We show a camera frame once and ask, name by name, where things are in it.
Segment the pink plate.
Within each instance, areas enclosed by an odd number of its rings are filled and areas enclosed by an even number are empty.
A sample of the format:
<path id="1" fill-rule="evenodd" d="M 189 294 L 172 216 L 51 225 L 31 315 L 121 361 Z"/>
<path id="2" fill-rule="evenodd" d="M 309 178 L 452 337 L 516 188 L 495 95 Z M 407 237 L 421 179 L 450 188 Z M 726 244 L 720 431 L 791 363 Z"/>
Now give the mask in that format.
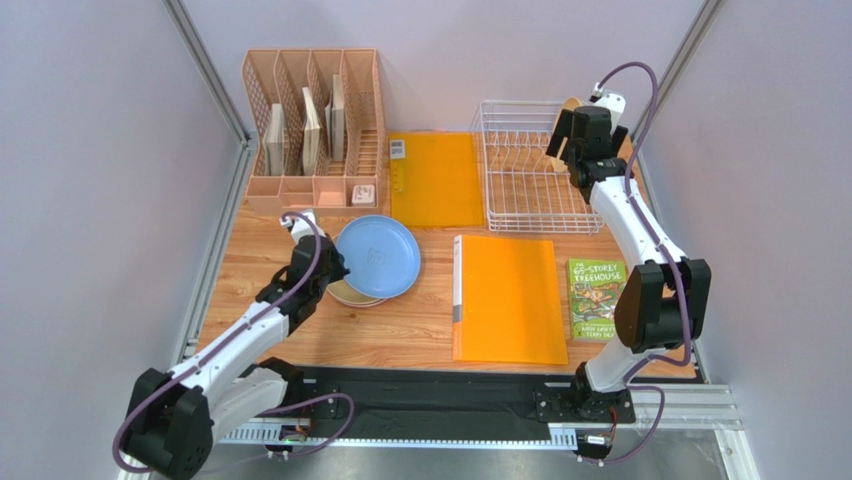
<path id="1" fill-rule="evenodd" d="M 333 298 L 342 305 L 352 308 L 369 308 L 376 305 L 380 305 L 385 302 L 385 299 L 377 299 L 377 298 L 366 298 L 366 299 L 356 299 L 355 301 L 350 301 L 346 298 L 339 297 L 333 295 Z"/>

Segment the blue grey plate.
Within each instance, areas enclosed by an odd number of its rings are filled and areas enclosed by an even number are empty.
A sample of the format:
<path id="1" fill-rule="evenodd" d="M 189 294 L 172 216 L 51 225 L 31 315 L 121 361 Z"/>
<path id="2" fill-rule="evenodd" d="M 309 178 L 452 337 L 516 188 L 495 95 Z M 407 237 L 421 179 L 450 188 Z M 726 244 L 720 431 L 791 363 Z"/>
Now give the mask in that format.
<path id="1" fill-rule="evenodd" d="M 419 245 L 413 234 L 391 217 L 366 215 L 352 220 L 341 230 L 336 246 L 350 271 L 345 280 L 363 295 L 398 297 L 419 276 Z"/>

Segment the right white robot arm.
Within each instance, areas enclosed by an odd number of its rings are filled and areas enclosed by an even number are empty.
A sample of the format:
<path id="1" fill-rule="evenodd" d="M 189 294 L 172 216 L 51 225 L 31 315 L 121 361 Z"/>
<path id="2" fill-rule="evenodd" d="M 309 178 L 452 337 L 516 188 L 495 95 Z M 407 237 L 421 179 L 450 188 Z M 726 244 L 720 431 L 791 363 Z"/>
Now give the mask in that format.
<path id="1" fill-rule="evenodd" d="M 614 310 L 616 335 L 577 369 L 568 404 L 583 420 L 607 417 L 628 397 L 629 382 L 652 361 L 686 366 L 703 329 L 712 272 L 691 259 L 650 213 L 632 162 L 618 152 L 628 131 L 609 109 L 562 109 L 546 154 L 604 220 L 631 272 Z"/>

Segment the tan wooden plate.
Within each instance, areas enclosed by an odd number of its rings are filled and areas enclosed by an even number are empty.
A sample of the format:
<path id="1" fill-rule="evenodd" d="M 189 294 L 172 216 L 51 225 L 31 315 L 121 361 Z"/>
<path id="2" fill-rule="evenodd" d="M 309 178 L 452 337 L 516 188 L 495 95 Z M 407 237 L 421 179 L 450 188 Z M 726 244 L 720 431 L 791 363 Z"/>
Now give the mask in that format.
<path id="1" fill-rule="evenodd" d="M 551 167 L 555 173 L 565 173 L 567 165 L 561 159 L 561 154 L 565 150 L 568 140 L 571 136 L 573 125 L 573 112 L 577 107 L 583 106 L 584 102 L 578 97 L 567 99 L 561 106 L 559 115 L 553 124 L 553 130 L 550 137 L 550 142 L 546 149 Z"/>

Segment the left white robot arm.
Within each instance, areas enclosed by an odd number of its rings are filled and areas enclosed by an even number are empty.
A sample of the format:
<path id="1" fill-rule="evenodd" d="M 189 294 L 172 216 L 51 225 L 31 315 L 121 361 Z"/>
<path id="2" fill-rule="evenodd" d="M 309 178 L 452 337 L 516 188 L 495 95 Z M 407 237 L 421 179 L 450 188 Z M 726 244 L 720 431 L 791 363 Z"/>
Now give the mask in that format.
<path id="1" fill-rule="evenodd" d="M 169 479 L 199 475 L 225 435 L 283 404 L 285 362 L 257 359 L 309 318 L 327 286 L 348 272 L 323 231 L 297 237 L 290 264 L 224 334 L 171 369 L 150 368 L 136 379 L 111 447 L 116 464 Z"/>

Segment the yellow beige plate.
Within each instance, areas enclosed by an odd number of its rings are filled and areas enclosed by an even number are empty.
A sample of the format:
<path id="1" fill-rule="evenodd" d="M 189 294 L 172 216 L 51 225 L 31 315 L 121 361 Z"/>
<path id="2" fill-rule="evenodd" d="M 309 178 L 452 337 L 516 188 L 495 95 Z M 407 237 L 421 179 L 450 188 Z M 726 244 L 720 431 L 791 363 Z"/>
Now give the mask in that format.
<path id="1" fill-rule="evenodd" d="M 341 279 L 339 281 L 330 283 L 327 287 L 326 292 L 328 294 L 330 294 L 332 297 L 333 297 L 333 295 L 335 295 L 335 296 L 346 298 L 350 301 L 355 301 L 356 299 L 366 299 L 366 298 L 372 297 L 372 296 L 365 295 L 363 293 L 358 292 L 356 289 L 354 289 L 350 285 L 348 280 L 349 280 L 348 276 L 345 276 L 343 279 Z"/>

